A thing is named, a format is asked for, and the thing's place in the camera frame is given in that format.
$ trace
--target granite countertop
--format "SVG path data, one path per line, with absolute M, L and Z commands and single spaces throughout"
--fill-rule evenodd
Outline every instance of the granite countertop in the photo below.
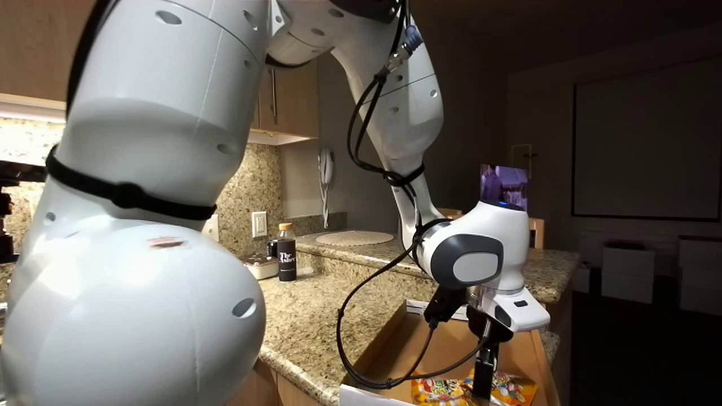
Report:
M 402 253 L 399 241 L 329 248 L 316 244 L 316 235 L 298 237 L 298 250 L 320 255 L 325 271 L 305 268 L 300 280 L 264 280 L 266 338 L 259 359 L 302 388 L 320 404 L 338 404 L 336 390 L 345 377 L 336 350 L 336 309 L 370 271 L 384 266 Z M 526 264 L 528 289 L 544 305 L 557 305 L 571 282 L 580 257 L 562 250 L 530 250 Z M 393 273 L 361 289 L 343 320 L 343 343 L 354 361 L 381 332 L 404 300 L 429 300 L 435 284 L 406 259 Z M 551 334 L 542 334 L 546 347 L 555 352 Z

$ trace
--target kitchen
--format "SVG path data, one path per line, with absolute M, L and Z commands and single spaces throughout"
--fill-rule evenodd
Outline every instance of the kitchen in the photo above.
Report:
M 34 11 L 43 11 L 45 5 L 23 2 L 23 7 L 27 9 L 36 7 Z M 59 27 L 65 27 L 68 32 L 77 34 L 83 20 L 81 18 L 83 7 L 88 7 L 88 2 L 86 5 L 68 2 L 65 7 L 61 7 L 63 11 L 52 16 L 65 14 L 68 18 L 70 14 L 68 18 L 70 23 L 68 20 L 59 23 Z M 521 97 L 521 99 L 526 97 L 523 88 L 519 88 L 517 83 L 528 81 L 528 74 L 535 74 L 535 72 L 526 70 L 523 74 L 523 68 L 539 65 L 542 61 L 551 63 L 553 59 L 557 61 L 571 59 L 580 52 L 573 50 L 573 45 L 569 43 L 566 43 L 569 50 L 548 50 L 546 54 L 542 47 L 526 45 L 519 50 L 510 45 L 505 54 L 499 54 L 501 50 L 494 47 L 496 54 L 481 56 L 456 45 L 458 43 L 456 29 L 465 32 L 467 36 L 481 38 L 481 34 L 476 34 L 474 29 L 483 29 L 483 23 L 460 11 L 449 11 L 451 7 L 444 7 L 442 11 L 440 9 L 429 11 L 424 9 L 424 2 L 415 2 L 415 7 L 417 7 L 415 11 L 422 29 L 424 25 L 431 27 L 429 47 L 431 47 L 431 54 L 438 56 L 435 59 L 438 72 L 442 77 L 442 86 L 447 88 L 444 97 L 449 99 L 449 106 L 447 106 L 449 120 L 447 120 L 444 133 L 435 142 L 435 147 L 429 151 L 429 162 L 426 162 L 426 174 L 429 174 L 433 196 L 442 205 L 465 205 L 469 198 L 474 198 L 474 187 L 476 187 L 474 165 L 478 158 L 474 158 L 472 153 L 483 151 L 483 160 L 501 162 L 508 158 L 510 144 L 532 140 L 532 144 L 539 151 L 537 178 L 539 183 L 544 183 L 544 192 L 542 196 L 537 196 L 539 212 L 535 214 L 548 221 L 548 246 L 566 248 L 566 250 L 589 250 L 584 253 L 584 259 L 596 259 L 598 248 L 587 248 L 582 246 L 584 241 L 580 244 L 573 237 L 589 235 L 589 228 L 598 230 L 598 226 L 596 223 L 589 226 L 589 221 L 582 223 L 578 219 L 569 219 L 564 210 L 564 201 L 557 196 L 560 189 L 564 189 L 566 185 L 555 185 L 555 178 L 564 178 L 564 176 L 560 176 L 562 169 L 555 165 L 557 160 L 548 160 L 548 156 L 553 156 L 555 149 L 560 147 L 535 140 L 537 135 L 532 133 L 532 129 L 523 129 L 521 124 L 523 120 L 514 120 L 517 115 L 521 115 L 517 113 L 517 108 L 523 111 L 523 104 L 514 104 L 512 108 L 505 108 L 510 102 L 514 102 L 514 97 Z M 18 16 L 20 11 L 23 9 L 9 9 L 9 11 L 2 9 L 0 16 Z M 43 23 L 47 23 L 41 16 L 47 18 L 47 14 L 38 14 L 36 16 L 38 23 L 9 20 L 0 25 L 0 38 L 16 38 L 18 43 L 23 38 L 34 41 L 20 47 L 29 52 L 27 56 L 29 61 L 23 59 L 25 56 L 23 52 L 2 54 L 0 61 L 25 61 L 23 70 L 18 70 L 16 65 L 2 63 L 2 74 L 0 74 L 2 92 L 63 99 L 65 72 L 72 54 L 72 38 L 65 29 L 61 29 L 59 34 L 36 34 L 36 27 L 43 27 Z M 431 16 L 449 18 L 456 25 L 454 29 L 449 29 L 449 25 L 442 25 L 442 23 L 435 25 Z M 706 14 L 704 18 L 693 14 L 688 23 L 704 25 L 708 23 L 706 18 L 713 18 L 713 14 Z M 657 32 L 652 29 L 654 36 L 663 32 L 670 32 L 670 27 L 663 27 L 661 23 L 657 25 Z M 650 38 L 652 34 L 643 32 L 643 34 L 636 34 L 634 38 L 605 38 L 607 43 L 605 41 L 593 43 L 593 38 L 589 38 L 589 43 L 593 45 L 584 45 L 587 47 L 584 54 L 591 54 L 605 47 L 616 47 L 618 45 L 616 41 L 643 41 L 643 38 Z M 713 38 L 713 27 L 708 27 L 708 34 L 697 34 L 697 36 Z M 395 214 L 386 183 L 379 180 L 377 176 L 368 176 L 354 169 L 352 162 L 345 158 L 343 133 L 345 133 L 345 122 L 347 122 L 352 102 L 345 90 L 343 72 L 329 59 L 320 59 L 316 70 L 318 70 L 318 111 L 316 111 L 318 133 L 307 133 L 307 135 L 314 135 L 316 140 L 289 144 L 280 149 L 266 147 L 266 144 L 250 144 L 246 151 L 241 171 L 232 178 L 232 183 L 223 189 L 219 198 L 219 214 L 217 214 L 219 239 L 226 248 L 230 248 L 239 257 L 248 257 L 264 250 L 264 239 L 248 239 L 253 210 L 266 210 L 271 232 L 275 230 L 275 223 L 280 223 L 282 219 L 309 219 L 305 221 L 309 223 L 307 232 L 320 230 L 320 221 L 318 221 L 320 201 L 318 201 L 318 171 L 316 171 L 316 151 L 320 144 L 332 147 L 336 156 L 336 178 L 329 192 L 329 210 L 343 217 L 341 219 L 345 221 L 343 228 L 384 230 L 390 235 L 397 232 L 397 214 Z M 18 205 L 23 205 L 25 198 L 27 198 L 27 210 L 32 210 L 34 203 L 29 196 L 20 196 Z M 634 226 L 629 223 L 620 226 L 623 235 L 632 232 L 632 228 Z

